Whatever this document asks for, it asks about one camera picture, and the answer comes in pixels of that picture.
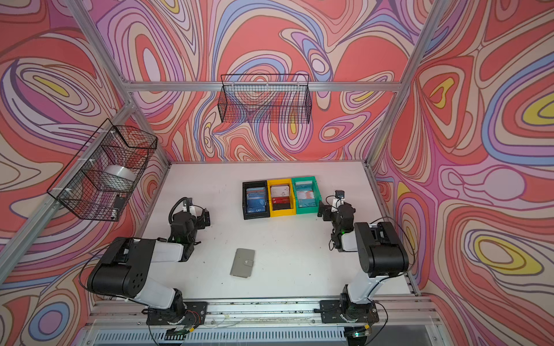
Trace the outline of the grey leather card holder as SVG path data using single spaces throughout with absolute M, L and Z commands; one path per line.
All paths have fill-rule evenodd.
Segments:
M 230 275 L 238 278 L 249 278 L 252 275 L 254 260 L 255 250 L 244 248 L 237 249 Z

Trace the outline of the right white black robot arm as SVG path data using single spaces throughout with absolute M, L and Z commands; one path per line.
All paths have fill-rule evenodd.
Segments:
M 315 310 L 325 324 L 379 321 L 374 295 L 382 284 L 406 273 L 410 267 L 395 227 L 390 222 L 355 222 L 356 209 L 349 203 L 339 206 L 320 203 L 317 215 L 333 226 L 329 250 L 356 253 L 360 271 L 346 284 L 337 300 L 322 300 Z

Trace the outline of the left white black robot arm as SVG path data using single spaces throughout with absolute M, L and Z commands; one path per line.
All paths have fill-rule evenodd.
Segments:
M 185 324 L 188 314 L 191 324 L 201 319 L 187 307 L 183 293 L 156 281 L 149 274 L 154 263 L 181 263 L 191 258 L 199 230 L 211 225 L 209 212 L 198 206 L 173 212 L 169 217 L 168 239 L 116 238 L 102 255 L 87 278 L 84 287 L 91 293 L 123 298 L 146 307 L 147 322 L 153 325 Z

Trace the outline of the green plastic bin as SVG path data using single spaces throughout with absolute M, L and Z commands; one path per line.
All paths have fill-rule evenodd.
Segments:
M 320 189 L 314 176 L 291 179 L 297 214 L 318 213 L 322 201 Z

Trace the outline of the black plastic bin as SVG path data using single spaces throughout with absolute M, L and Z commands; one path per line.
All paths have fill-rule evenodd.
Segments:
M 271 216 L 266 180 L 242 183 L 242 212 L 245 220 Z

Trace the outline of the yellow plastic bin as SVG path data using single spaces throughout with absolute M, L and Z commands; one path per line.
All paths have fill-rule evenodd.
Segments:
M 271 218 L 296 215 L 292 180 L 290 178 L 268 180 L 267 183 Z

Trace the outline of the small black box in basket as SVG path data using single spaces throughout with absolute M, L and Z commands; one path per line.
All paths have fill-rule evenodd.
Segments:
M 120 195 L 115 196 L 115 200 L 113 202 L 113 212 L 120 213 L 125 206 L 125 202 L 126 199 L 124 197 L 121 197 Z

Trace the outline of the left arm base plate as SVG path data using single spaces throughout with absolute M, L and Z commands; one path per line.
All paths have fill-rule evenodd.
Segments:
M 149 326 L 197 327 L 204 324 L 208 305 L 206 301 L 186 301 L 169 309 L 146 308 L 141 313 L 147 316 Z

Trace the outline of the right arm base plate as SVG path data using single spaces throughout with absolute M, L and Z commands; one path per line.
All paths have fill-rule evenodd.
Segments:
M 379 314 L 374 302 L 353 304 L 340 300 L 322 300 L 317 311 L 324 324 L 365 323 L 373 325 L 379 322 Z

